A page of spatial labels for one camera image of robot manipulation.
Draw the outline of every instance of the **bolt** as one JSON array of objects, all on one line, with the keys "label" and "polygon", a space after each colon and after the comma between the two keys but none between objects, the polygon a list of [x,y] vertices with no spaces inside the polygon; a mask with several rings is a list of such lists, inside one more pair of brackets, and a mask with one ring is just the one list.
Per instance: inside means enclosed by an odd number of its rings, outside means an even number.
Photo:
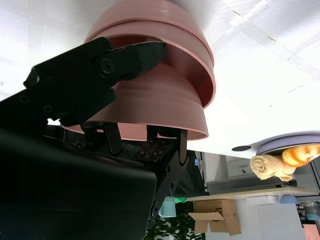
[{"label": "bolt", "polygon": [[48,75],[46,76],[46,80],[47,80],[48,82],[53,82],[55,79],[56,79],[56,76],[53,75],[53,74],[48,74]]},{"label": "bolt", "polygon": [[20,99],[20,103],[22,104],[27,104],[30,102],[30,98],[26,95],[21,95],[19,99]]},{"label": "bolt", "polygon": [[52,113],[52,111],[53,111],[54,109],[53,109],[53,107],[51,106],[51,105],[44,105],[43,106],[43,111],[45,112],[45,113],[47,113],[47,114],[49,114],[49,113]]},{"label": "bolt", "polygon": [[103,59],[100,63],[102,71],[106,74],[112,74],[115,71],[115,64],[110,59]]}]

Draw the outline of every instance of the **blue object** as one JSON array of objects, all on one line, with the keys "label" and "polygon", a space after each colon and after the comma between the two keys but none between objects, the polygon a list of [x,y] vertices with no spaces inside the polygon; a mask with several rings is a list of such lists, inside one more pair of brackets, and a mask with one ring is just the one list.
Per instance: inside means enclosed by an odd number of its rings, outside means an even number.
[{"label": "blue object", "polygon": [[299,204],[297,198],[292,195],[283,195],[280,198],[280,203],[281,204]]},{"label": "blue object", "polygon": [[305,216],[310,221],[320,221],[320,216],[316,214],[306,214]]},{"label": "blue object", "polygon": [[158,214],[162,218],[174,218],[177,216],[176,203],[173,196],[165,197]]}]

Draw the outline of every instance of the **stacked pink bowls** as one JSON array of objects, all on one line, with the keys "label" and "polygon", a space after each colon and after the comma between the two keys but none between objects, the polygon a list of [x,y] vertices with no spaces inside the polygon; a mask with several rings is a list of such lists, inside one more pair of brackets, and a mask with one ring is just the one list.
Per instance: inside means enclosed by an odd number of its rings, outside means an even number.
[{"label": "stacked pink bowls", "polygon": [[[108,9],[85,42],[109,38],[115,48],[163,41],[165,60],[118,83],[116,100],[88,121],[117,122],[122,139],[145,141],[146,125],[188,130],[188,140],[208,136],[204,108],[216,92],[213,54],[190,15],[167,0],[126,0]],[[79,125],[66,129],[82,132]]]}]

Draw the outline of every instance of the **beige towel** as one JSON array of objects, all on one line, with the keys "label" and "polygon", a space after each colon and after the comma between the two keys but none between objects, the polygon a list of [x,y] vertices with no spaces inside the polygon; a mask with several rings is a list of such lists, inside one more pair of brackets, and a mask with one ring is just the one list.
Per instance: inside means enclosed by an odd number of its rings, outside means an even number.
[{"label": "beige towel", "polygon": [[252,171],[261,180],[273,176],[280,178],[282,181],[290,181],[296,170],[296,167],[287,165],[281,156],[257,155],[251,158],[250,167]]}]

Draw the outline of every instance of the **green plant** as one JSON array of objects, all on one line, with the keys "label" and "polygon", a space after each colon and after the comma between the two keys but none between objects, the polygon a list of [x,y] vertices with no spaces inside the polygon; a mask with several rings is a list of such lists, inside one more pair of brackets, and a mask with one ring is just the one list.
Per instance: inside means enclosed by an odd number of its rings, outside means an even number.
[{"label": "green plant", "polygon": [[193,212],[192,202],[175,205],[176,217],[155,219],[155,225],[148,230],[144,240],[156,240],[158,237],[172,235],[175,240],[205,240],[205,234],[195,234],[195,221],[188,215]]}]

